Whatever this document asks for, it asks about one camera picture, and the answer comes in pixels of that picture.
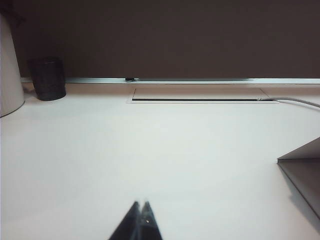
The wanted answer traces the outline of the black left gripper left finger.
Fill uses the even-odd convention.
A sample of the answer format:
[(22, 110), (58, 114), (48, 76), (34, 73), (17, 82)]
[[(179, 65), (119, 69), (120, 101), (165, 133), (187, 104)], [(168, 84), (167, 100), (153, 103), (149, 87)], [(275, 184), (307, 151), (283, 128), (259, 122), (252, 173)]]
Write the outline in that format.
[(140, 205), (135, 201), (109, 237), (109, 240), (139, 240), (140, 216)]

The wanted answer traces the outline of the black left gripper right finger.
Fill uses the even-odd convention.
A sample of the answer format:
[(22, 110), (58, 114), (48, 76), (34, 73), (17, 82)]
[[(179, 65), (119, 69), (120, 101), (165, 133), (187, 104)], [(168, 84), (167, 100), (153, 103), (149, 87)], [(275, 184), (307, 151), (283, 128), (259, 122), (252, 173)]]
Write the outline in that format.
[(140, 213), (140, 240), (163, 240), (151, 205), (146, 201)]

